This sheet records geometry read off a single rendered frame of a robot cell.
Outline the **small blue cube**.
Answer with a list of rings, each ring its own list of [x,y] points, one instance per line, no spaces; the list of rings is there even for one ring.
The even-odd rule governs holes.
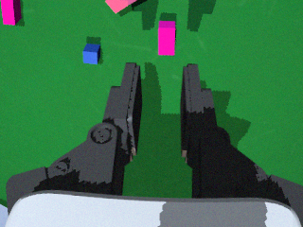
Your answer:
[[[83,49],[83,63],[98,64],[100,58],[100,44],[86,44]]]

